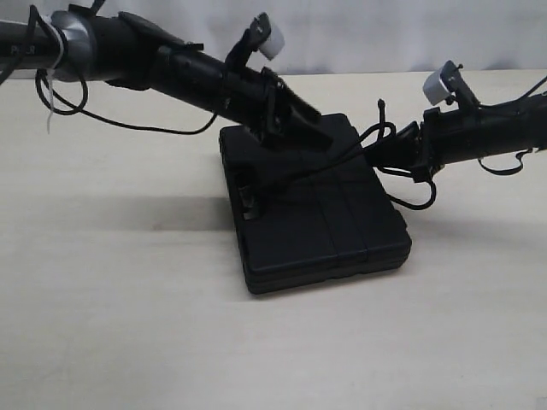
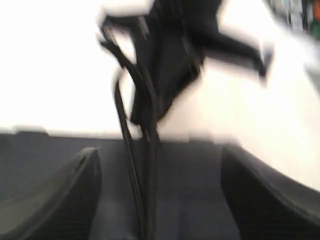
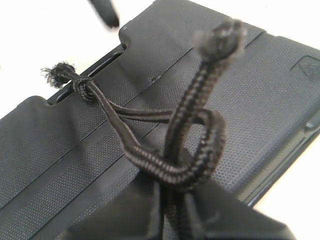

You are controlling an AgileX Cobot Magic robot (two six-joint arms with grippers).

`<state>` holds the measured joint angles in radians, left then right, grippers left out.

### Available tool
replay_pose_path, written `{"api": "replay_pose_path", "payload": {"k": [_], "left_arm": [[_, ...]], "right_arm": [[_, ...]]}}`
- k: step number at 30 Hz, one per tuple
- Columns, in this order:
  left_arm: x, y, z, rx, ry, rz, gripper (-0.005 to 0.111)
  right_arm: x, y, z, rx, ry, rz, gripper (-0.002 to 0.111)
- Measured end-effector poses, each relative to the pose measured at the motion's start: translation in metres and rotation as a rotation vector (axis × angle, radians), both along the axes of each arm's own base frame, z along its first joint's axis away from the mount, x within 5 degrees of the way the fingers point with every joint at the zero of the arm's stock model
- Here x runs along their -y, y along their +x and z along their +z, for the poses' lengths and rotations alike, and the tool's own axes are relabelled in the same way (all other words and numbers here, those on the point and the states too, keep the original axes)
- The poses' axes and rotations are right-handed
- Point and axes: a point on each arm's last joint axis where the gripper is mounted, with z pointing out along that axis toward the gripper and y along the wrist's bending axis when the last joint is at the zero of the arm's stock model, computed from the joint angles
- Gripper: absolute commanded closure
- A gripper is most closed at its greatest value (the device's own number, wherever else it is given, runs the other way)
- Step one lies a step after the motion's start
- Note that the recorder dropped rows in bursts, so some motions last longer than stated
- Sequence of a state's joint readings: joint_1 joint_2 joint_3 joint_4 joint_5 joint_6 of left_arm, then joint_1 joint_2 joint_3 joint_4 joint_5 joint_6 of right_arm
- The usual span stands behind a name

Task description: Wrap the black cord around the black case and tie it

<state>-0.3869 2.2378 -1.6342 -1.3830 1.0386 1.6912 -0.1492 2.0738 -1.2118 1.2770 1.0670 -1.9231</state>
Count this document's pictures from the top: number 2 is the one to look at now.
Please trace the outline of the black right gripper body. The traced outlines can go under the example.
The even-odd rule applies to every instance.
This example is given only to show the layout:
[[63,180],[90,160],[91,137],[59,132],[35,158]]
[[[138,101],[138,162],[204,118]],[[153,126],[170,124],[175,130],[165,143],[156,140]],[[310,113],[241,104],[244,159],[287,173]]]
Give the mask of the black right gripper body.
[[144,16],[149,30],[132,34],[136,63],[149,75],[157,98],[157,119],[199,74],[206,57],[225,50],[217,13],[220,0],[155,0]]

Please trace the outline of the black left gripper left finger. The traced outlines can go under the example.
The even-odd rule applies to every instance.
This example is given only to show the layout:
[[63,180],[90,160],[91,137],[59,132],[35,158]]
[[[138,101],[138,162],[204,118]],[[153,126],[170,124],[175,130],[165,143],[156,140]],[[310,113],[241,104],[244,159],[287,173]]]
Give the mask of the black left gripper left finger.
[[0,238],[88,240],[101,192],[100,155],[84,148],[31,190],[0,203]]

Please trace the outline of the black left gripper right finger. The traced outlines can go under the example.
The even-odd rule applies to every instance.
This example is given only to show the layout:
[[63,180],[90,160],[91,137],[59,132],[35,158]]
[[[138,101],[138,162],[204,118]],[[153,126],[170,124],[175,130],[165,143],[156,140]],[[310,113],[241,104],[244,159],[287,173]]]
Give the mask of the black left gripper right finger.
[[221,186],[242,240],[318,240],[320,193],[226,144]]

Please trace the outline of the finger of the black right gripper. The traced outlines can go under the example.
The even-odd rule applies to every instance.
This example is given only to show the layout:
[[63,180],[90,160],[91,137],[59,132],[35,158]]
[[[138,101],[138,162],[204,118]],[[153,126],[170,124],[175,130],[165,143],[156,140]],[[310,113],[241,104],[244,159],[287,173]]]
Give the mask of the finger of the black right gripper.
[[199,30],[199,47],[211,59],[245,67],[267,76],[273,59],[273,49],[253,47],[231,36],[222,34],[217,28],[204,27]]
[[98,24],[99,31],[105,38],[108,37],[110,29],[118,29],[146,37],[150,34],[146,17],[147,15],[142,13],[116,15],[104,10]]

